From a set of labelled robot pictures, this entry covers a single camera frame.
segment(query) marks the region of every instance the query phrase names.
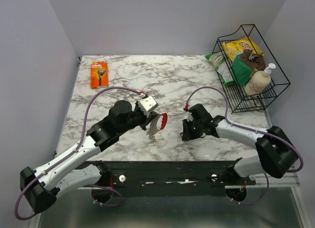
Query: white marble surface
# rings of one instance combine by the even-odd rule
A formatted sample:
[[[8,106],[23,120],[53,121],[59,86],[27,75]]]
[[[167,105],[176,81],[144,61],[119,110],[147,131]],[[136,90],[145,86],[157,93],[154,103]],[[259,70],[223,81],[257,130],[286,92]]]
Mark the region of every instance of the white marble surface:
[[[159,107],[157,112],[168,113],[165,129],[152,141],[137,127],[121,136],[119,142],[91,160],[107,161],[200,161],[234,160],[251,157],[256,151],[227,140],[206,137],[189,142],[180,138],[183,111],[190,93],[201,86],[221,89],[213,66],[204,56],[84,56],[75,87],[57,155],[75,144],[82,132],[83,117],[90,99],[100,90],[90,88],[91,62],[106,61],[109,68],[109,85],[144,90],[152,95]],[[91,106],[87,129],[108,114],[117,100],[135,102],[135,94],[113,90],[99,96]],[[223,115],[225,104],[222,96],[211,90],[201,90],[190,101],[190,106],[201,103],[212,116]],[[267,127],[263,111],[235,113],[230,119],[255,127]]]

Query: silver metal floor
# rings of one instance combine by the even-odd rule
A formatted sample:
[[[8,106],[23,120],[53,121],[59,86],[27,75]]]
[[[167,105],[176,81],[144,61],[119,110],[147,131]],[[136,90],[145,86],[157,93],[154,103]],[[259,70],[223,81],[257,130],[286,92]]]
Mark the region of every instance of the silver metal floor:
[[[245,201],[259,198],[264,189],[249,189]],[[138,197],[123,206],[99,207],[91,190],[61,197],[40,218],[40,228],[301,228],[291,188],[271,188],[253,206],[231,203],[226,197]]]

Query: black wire basket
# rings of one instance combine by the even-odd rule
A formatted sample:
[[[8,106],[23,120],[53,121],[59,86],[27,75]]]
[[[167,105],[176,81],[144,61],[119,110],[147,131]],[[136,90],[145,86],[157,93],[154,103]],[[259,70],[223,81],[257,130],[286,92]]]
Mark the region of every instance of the black wire basket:
[[[221,75],[218,73],[220,82],[222,84],[223,90],[227,96],[228,102],[232,109],[232,113],[236,112],[247,112],[247,111],[256,111],[256,110],[265,110],[289,85],[291,84],[278,61],[270,51],[268,45],[265,40],[261,36],[258,31],[256,25],[241,25],[237,31],[232,34],[218,37],[216,44],[213,48],[212,54],[217,52],[222,52],[223,57],[225,58],[227,67],[232,76],[234,75],[232,60],[228,57],[228,55],[223,50],[222,44],[233,42],[235,40],[239,40],[241,38],[251,38],[259,48],[264,52],[264,60],[266,62],[266,66],[269,63],[274,63],[276,65],[276,69],[271,73],[271,82],[264,89],[264,91],[260,94],[248,96],[245,93],[244,87],[238,84],[236,78],[234,78],[235,83],[232,85],[225,85]]]

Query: orange package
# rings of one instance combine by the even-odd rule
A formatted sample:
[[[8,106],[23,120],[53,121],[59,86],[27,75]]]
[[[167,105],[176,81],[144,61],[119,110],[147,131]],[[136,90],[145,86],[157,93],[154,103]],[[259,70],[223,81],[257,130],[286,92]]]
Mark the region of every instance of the orange package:
[[[91,88],[99,89],[108,87],[108,67],[106,62],[92,62]]]

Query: gray wall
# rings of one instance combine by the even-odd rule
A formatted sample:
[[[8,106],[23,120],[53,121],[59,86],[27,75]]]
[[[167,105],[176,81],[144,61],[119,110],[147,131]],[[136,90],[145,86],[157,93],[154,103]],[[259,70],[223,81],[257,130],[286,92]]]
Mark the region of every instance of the gray wall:
[[[242,23],[265,33],[284,0],[49,0],[75,51],[207,54]]]
[[[286,0],[270,27],[266,42],[292,82],[270,106],[272,123],[281,126],[301,152],[298,173],[304,201],[315,226],[315,0]]]
[[[23,228],[19,173],[53,158],[78,59],[48,0],[0,0],[0,20],[0,227]]]

